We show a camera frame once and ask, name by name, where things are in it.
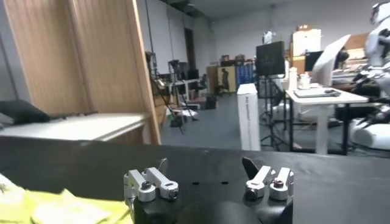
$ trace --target grey floor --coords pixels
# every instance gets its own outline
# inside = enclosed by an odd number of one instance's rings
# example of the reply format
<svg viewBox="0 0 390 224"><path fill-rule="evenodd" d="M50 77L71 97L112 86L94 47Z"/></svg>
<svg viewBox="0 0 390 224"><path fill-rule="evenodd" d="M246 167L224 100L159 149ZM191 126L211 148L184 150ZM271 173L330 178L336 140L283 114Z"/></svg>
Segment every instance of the grey floor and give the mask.
<svg viewBox="0 0 390 224"><path fill-rule="evenodd" d="M259 100L259 107L264 102ZM241 140L239 137L239 121L237 97L224 96L218 98L218 107L215 110L200 110L198 121L189 121L184 126L185 134L181 134L178 128L169 127L165 122L161 128L161 140L164 145L176 145L187 147L208 147L215 149L240 150ZM288 142L288 132L283 132L283 124L277 125L278 136ZM260 126L261 136L267 136L269 130ZM341 144L341 127L329 129L328 145L331 149L338 149ZM316 139L315 126L302 130L302 127L294 127L294 142L302 147L314 148ZM262 150L274 151L271 147L262 147ZM286 145L280 146L280 151L287 152ZM389 152L377 150L355 149L349 155L353 156L374 156L390 158Z"/></svg>

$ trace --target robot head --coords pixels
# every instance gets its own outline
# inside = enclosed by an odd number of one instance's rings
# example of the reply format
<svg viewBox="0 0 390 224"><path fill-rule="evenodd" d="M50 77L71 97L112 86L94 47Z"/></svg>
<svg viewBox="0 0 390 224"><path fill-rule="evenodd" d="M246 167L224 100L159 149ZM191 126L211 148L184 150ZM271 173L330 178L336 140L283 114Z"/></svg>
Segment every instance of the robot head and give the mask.
<svg viewBox="0 0 390 224"><path fill-rule="evenodd" d="M273 33L271 31L267 31L267 32L263 33L263 44L272 43L272 36L273 36Z"/></svg>
<svg viewBox="0 0 390 224"><path fill-rule="evenodd" d="M375 4L372 7L371 23L381 23L386 18L390 17L390 1Z"/></svg>

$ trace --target black tabletop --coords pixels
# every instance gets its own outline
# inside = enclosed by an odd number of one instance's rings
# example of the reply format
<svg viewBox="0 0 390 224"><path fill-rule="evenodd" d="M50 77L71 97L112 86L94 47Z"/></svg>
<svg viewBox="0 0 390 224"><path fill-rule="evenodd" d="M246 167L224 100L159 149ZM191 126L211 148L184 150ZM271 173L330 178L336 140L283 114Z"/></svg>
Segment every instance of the black tabletop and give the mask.
<svg viewBox="0 0 390 224"><path fill-rule="evenodd" d="M246 181L242 156L295 173L294 223L388 223L390 160L0 137L0 173L35 191L123 200L123 174L168 158L182 181Z"/></svg>

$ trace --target white robot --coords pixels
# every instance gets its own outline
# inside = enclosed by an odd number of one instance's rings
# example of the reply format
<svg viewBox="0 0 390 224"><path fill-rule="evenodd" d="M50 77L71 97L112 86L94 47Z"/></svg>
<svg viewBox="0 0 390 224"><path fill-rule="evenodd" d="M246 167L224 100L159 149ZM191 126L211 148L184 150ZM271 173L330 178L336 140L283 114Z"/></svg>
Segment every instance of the white robot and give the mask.
<svg viewBox="0 0 390 224"><path fill-rule="evenodd" d="M271 44L274 34L269 30L263 33L263 44Z"/></svg>
<svg viewBox="0 0 390 224"><path fill-rule="evenodd" d="M376 25L366 41L369 64L354 79L356 87L374 81L384 98L371 100L383 103L376 112L351 123L351 141L371 149L390 150L390 1L373 6L371 23Z"/></svg>

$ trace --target yellow cloth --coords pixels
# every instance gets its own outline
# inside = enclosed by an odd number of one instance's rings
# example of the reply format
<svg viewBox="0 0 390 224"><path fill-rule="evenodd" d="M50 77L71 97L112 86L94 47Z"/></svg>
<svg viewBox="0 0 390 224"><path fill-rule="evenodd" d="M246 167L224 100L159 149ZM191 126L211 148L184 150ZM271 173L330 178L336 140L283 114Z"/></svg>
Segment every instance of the yellow cloth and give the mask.
<svg viewBox="0 0 390 224"><path fill-rule="evenodd" d="M0 191L0 223L132 223L123 201L95 200L61 194L32 192L12 186Z"/></svg>

